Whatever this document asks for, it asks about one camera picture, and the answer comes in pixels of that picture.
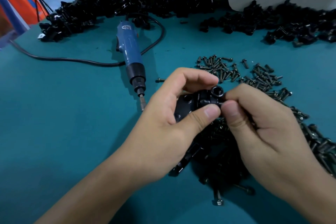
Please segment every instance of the label on screwdriver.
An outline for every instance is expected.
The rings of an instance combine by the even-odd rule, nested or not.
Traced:
[[[121,27],[122,29],[131,29],[131,26],[130,25],[124,25]]]

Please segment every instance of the fingernail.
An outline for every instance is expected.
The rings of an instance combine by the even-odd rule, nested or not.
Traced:
[[[219,115],[221,114],[218,106],[214,104],[206,105],[204,113],[206,116],[208,116],[209,120],[214,120],[218,118]]]
[[[225,115],[228,116],[236,116],[239,114],[239,106],[238,103],[234,100],[228,100],[222,105],[222,110]]]

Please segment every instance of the electric screwdriver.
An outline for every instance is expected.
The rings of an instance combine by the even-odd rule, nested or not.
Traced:
[[[137,31],[128,20],[120,22],[117,29],[116,51],[121,52],[124,55],[129,82],[133,85],[134,91],[140,98],[141,111],[143,111],[146,107],[144,98],[146,90],[146,73],[137,42]]]

